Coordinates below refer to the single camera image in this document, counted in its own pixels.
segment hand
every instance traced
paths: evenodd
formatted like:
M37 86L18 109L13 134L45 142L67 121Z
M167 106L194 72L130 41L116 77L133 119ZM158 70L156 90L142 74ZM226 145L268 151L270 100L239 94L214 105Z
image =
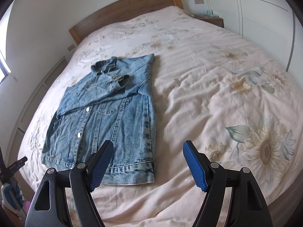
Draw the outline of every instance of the hand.
M13 213L17 213L18 212L17 211L17 206L13 202L13 200L10 196L10 193L9 193L13 188L14 187L11 184L8 184L8 183L5 183L5 184L2 185L2 187L1 187L2 204L7 209L12 211ZM20 205L22 207L23 203L24 203L24 197L22 196L22 191L20 189L20 186L17 184L16 185L16 192L14 190L12 192L15 195L15 198L16 198L17 202L20 203Z

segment wooden nightstand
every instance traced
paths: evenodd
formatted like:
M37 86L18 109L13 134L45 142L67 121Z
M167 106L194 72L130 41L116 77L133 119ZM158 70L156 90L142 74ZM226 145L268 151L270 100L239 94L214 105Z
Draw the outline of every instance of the wooden nightstand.
M208 15L202 15L202 14L193 14L193 17L195 19L199 19L199 20L203 20L206 21L208 23L214 24L216 26L220 26L222 28L224 28L224 22L222 18L219 17L211 17Z

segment blue gripper pad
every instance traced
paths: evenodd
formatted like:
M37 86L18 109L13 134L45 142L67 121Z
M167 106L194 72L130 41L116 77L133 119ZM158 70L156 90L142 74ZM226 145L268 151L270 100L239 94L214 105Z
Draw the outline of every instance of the blue gripper pad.
M91 183L89 185L90 190L93 192L95 188L99 187L104 177L109 162L114 154L114 145L110 142L102 155L100 156L96 166L94 167L91 174Z
M203 170L200 162L198 161L196 155L190 148L190 145L187 141L183 143L183 155L194 178L194 181L196 182L196 185L205 192L208 187L205 180L205 171Z

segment blue denim jacket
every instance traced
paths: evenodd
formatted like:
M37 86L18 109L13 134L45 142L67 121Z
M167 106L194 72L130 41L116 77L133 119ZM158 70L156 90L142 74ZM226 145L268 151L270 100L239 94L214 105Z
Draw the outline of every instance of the blue denim jacket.
M111 57L68 87L48 128L42 163L66 170L85 162L105 140L114 155L102 183L154 181L155 111L150 73L154 55Z

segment white and blue glove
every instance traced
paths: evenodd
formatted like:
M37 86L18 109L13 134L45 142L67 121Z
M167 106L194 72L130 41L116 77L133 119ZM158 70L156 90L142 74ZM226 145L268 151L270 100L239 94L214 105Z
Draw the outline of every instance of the white and blue glove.
M17 206L13 202L9 193L13 188L14 188L13 185L8 183L5 183L1 186L2 204L10 211L17 214L18 213ZM16 191L17 192L13 191L14 192L13 194L15 195L17 202L20 203L21 206L23 206L24 197L22 196L22 191L18 184L16 185Z

